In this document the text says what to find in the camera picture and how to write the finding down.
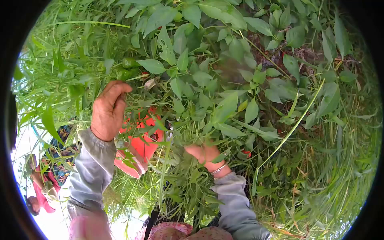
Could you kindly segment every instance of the grey sleeve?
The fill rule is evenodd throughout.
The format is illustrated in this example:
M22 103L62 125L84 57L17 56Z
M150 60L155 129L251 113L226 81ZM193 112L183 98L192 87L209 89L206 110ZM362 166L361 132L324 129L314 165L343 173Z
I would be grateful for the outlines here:
M245 178L234 172L217 179L211 187L217 193L218 199L224 203L219 206L219 227L228 231L234 240L270 239L271 234L257 221L255 212L250 209L244 187Z
M116 147L113 141L98 139L90 128L80 131L79 137L83 146L75 162L78 173L70 177L70 197L90 210L101 210L103 192L113 177Z

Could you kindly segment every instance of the wrist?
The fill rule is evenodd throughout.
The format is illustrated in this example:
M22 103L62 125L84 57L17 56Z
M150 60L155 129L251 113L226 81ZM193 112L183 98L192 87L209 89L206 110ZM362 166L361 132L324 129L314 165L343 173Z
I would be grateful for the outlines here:
M232 172L231 168L225 163L225 161L221 161L219 163L207 162L204 166L208 172L211 174L213 173L212 175L214 178L222 178Z

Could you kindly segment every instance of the green foliage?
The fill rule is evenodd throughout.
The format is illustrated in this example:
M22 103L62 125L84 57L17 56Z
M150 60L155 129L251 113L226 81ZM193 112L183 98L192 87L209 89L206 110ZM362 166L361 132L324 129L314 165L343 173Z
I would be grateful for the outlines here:
M55 0L15 68L19 126L55 138L60 125L85 129L93 101L122 79L134 89L127 124L152 106L162 119L146 132L169 122L172 139L159 140L139 180L116 170L110 219L170 197L207 224L213 180L183 149L206 142L222 152L215 161L250 179L250 202L275 236L340 238L367 196L382 122L370 104L375 71L345 18L318 0ZM132 128L118 141L143 134Z

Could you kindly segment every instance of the left hand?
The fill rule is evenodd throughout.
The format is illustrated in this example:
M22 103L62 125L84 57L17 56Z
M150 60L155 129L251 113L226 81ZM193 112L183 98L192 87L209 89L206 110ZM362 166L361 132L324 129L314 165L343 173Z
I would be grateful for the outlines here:
M124 122L125 94L131 86L122 81L109 82L93 103L91 131L104 142L112 141Z

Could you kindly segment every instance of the silver bangle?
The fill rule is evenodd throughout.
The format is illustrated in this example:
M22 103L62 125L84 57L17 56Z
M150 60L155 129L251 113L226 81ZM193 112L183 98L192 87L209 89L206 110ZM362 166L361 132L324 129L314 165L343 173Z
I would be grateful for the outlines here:
M223 166L219 167L217 170L215 170L215 171L211 172L211 175L213 175L213 174L215 174L215 173L218 173L218 172L220 172L220 171L221 171L221 169L222 169L223 167L225 167L225 166L227 166L227 163L225 163Z

